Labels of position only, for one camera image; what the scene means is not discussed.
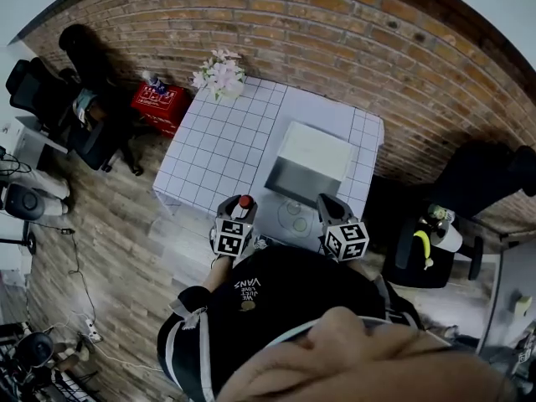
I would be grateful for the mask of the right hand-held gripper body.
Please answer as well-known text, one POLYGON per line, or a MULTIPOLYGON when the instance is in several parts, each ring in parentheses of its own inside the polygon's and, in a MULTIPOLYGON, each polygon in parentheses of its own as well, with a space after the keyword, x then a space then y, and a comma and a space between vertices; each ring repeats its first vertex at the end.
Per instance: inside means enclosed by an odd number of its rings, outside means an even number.
POLYGON ((324 254, 337 262, 362 258, 369 244, 365 224, 350 209, 350 220, 346 224, 337 222, 333 225, 326 225, 322 219, 324 200, 332 200, 338 205, 346 204, 338 197, 327 193, 320 193, 317 197, 317 211, 322 225, 320 240, 324 254))

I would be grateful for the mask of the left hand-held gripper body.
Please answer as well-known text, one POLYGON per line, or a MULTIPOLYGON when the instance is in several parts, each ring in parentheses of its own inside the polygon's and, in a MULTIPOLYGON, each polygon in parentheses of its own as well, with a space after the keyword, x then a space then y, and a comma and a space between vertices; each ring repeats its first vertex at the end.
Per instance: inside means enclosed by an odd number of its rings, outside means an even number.
MULTIPOLYGON (((227 212, 227 206, 232 198, 241 196, 235 195, 227 198, 216 209, 214 225, 209 232, 209 243, 217 256, 227 255, 234 257, 235 260, 239 259, 250 243, 254 225, 247 224, 245 217, 232 219, 227 212)), ((257 209, 258 205, 255 201, 255 214, 257 209)))

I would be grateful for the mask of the white box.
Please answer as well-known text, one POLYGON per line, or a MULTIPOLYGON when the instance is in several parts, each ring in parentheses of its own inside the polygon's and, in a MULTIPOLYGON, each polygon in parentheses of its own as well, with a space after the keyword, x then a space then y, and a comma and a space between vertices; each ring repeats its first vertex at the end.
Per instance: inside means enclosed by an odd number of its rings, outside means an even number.
POLYGON ((320 194, 336 195, 347 177, 355 146, 292 121, 276 154, 265 187, 312 209, 320 194))

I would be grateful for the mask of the person's right forearm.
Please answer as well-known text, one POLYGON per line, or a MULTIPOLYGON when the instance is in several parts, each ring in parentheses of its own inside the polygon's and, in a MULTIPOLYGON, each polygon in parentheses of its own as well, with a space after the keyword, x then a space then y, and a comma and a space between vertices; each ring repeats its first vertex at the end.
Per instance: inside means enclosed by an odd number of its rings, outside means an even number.
POLYGON ((374 281, 379 275, 379 272, 377 270, 367 265, 363 260, 348 260, 345 262, 345 264, 346 266, 363 275, 370 281, 374 281))

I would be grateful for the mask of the person's left forearm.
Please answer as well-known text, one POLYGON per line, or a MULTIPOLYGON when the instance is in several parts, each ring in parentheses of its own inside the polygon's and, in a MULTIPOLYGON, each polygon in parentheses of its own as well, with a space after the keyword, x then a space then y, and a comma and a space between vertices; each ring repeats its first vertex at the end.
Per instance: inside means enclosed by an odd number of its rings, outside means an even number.
POLYGON ((218 256, 212 263, 208 276, 204 280, 202 287, 209 292, 215 291, 228 278, 233 269, 235 258, 227 255, 218 256))

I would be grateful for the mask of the red cardboard box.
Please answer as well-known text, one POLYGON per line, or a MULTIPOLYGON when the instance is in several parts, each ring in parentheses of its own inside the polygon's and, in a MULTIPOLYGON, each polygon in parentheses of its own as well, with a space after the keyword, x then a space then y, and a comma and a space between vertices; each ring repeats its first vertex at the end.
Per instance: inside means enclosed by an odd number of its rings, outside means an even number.
POLYGON ((140 84, 131 99, 131 107, 161 135, 173 138, 192 101, 187 90, 175 85, 169 85, 161 95, 150 85, 140 84))

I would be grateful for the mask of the clear plastic tray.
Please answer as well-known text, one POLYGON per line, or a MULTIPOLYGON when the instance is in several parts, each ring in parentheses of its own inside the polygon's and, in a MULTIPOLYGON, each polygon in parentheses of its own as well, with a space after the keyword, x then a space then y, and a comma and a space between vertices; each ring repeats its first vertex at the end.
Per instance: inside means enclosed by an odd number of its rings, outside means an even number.
POLYGON ((313 209, 293 200, 285 200, 277 210, 279 225, 297 238, 310 235, 314 218, 313 209))

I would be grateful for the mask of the person's black shirt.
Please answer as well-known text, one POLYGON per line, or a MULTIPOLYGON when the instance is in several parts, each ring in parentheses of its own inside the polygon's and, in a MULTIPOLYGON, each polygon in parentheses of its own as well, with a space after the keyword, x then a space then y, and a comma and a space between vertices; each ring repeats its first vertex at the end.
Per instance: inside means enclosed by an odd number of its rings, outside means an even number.
POLYGON ((218 394, 230 376, 272 343, 291 339, 333 307, 423 327, 413 305, 385 282, 309 250, 269 246, 231 269, 213 291, 190 286, 160 328, 163 372, 193 402, 218 394))

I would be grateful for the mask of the yellow banana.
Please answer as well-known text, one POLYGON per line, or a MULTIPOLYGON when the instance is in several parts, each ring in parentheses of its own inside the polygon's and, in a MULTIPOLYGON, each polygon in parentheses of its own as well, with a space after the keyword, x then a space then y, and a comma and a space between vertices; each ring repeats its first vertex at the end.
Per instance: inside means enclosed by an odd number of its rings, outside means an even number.
POLYGON ((415 231, 413 236, 421 240, 421 243, 423 246, 424 257, 425 257, 424 270, 427 271, 429 268, 431 268, 434 265, 434 261, 431 259, 431 256, 430 256, 430 253, 431 253, 430 237, 424 230, 415 231))

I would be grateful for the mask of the white cup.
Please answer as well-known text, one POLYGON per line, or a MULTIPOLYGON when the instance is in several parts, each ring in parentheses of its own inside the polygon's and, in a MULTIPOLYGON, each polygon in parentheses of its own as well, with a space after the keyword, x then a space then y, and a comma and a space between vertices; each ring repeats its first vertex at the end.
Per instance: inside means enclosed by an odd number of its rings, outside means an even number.
POLYGON ((430 243, 436 248, 455 253, 461 248, 463 238, 449 221, 442 220, 431 232, 430 243))

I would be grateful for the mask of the pink flowers in pale pot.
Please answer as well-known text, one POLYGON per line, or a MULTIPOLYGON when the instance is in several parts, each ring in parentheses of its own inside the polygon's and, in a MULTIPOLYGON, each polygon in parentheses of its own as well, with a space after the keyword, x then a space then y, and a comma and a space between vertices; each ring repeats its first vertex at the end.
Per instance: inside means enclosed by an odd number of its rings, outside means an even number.
POLYGON ((191 85, 207 90, 215 99, 238 98, 245 87, 245 70, 241 56, 227 49, 213 49, 198 71, 193 72, 191 85))

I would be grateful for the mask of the black mesh office chair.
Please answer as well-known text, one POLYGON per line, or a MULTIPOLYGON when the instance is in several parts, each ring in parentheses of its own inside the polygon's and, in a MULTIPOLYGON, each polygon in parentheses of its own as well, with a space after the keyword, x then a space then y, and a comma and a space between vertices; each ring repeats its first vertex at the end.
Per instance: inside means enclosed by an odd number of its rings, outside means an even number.
POLYGON ((141 176, 143 169, 129 146, 130 140, 138 135, 137 114, 131 107, 128 90, 117 84, 116 73, 101 42, 88 27, 72 24, 59 36, 59 47, 69 57, 81 89, 97 94, 90 109, 95 119, 91 130, 81 125, 72 110, 75 121, 68 145, 91 169, 106 173, 111 170, 114 154, 120 152, 131 173, 141 176))
POLYGON ((70 77, 51 73, 40 58, 20 59, 6 80, 9 104, 37 117, 49 134, 59 135, 74 120, 72 104, 81 86, 70 77))
POLYGON ((425 271, 423 246, 413 234, 424 230, 430 237, 440 222, 428 215, 431 204, 469 219, 517 191, 536 195, 536 151, 529 146, 512 151, 501 143, 482 141, 459 147, 432 184, 390 189, 381 198, 387 208, 382 220, 393 228, 383 278, 399 286, 442 288, 449 280, 455 255, 461 254, 470 261, 469 280, 476 280, 482 267, 482 237, 477 236, 471 245, 463 242, 455 253, 431 245, 434 265, 425 271))

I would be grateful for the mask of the clear plastic water bottle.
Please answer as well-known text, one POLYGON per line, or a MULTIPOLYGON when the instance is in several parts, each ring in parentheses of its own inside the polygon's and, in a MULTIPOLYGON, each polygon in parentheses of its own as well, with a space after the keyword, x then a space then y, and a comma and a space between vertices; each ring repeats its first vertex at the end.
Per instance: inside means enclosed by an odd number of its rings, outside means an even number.
POLYGON ((159 94, 164 94, 166 92, 167 86, 165 85, 165 83, 162 82, 160 78, 151 71, 143 70, 142 78, 145 80, 147 85, 151 86, 159 94))

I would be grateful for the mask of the white power strip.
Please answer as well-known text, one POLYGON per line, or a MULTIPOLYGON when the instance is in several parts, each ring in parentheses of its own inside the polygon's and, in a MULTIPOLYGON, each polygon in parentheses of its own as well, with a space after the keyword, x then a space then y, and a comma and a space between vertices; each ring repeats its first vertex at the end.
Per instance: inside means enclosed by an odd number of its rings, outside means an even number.
POLYGON ((96 329, 95 321, 90 319, 90 318, 86 318, 85 323, 86 323, 86 325, 88 327, 88 338, 89 338, 89 340, 91 340, 93 343, 100 343, 103 340, 103 338, 102 338, 101 334, 96 329))

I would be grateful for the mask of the grey desk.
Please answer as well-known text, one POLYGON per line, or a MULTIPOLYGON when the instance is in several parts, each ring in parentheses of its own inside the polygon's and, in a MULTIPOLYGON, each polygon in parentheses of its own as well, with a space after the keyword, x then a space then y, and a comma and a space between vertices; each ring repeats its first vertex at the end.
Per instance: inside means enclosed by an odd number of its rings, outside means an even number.
POLYGON ((516 242, 499 256, 492 298, 477 346, 477 353, 500 372, 512 375, 521 360, 530 357, 518 344, 536 334, 536 238, 516 242), (519 296, 531 296, 525 317, 515 317, 513 307, 519 296))

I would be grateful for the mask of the small white desk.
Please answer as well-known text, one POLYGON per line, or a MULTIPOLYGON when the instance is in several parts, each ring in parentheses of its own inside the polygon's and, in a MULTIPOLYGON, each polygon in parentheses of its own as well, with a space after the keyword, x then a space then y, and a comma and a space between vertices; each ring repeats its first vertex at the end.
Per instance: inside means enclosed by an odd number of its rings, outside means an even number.
POLYGON ((20 126, 20 135, 14 149, 14 156, 20 162, 28 164, 31 168, 36 168, 46 147, 55 149, 64 155, 68 153, 65 146, 54 142, 46 133, 41 131, 41 124, 36 116, 16 116, 15 120, 20 126))

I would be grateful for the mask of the round black device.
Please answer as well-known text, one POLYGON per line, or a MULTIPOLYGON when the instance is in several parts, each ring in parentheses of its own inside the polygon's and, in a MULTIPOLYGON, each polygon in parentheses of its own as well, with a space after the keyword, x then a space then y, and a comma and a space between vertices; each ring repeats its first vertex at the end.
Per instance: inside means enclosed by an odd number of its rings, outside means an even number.
POLYGON ((45 332, 31 332, 22 338, 17 346, 15 358, 25 368, 40 368, 54 353, 54 342, 45 332))

